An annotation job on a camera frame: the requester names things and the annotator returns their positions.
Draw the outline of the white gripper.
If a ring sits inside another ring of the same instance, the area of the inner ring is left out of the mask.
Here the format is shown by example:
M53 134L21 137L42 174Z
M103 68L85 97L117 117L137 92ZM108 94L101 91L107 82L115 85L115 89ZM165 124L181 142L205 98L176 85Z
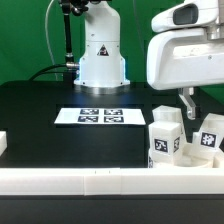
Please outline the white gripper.
M148 45L147 82L156 90L177 89L190 120L196 118L196 86L224 83L224 39L209 40L203 28L154 36Z

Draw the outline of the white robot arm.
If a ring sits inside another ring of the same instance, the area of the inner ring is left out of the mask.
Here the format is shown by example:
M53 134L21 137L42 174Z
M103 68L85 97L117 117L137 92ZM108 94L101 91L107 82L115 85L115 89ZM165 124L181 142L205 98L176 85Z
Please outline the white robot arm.
M120 54L120 17L105 1L87 4L85 53L76 85L95 93L130 83ZM184 0L151 22L156 35L147 50L147 82L156 90L177 89L195 119L193 89L224 83L224 0Z

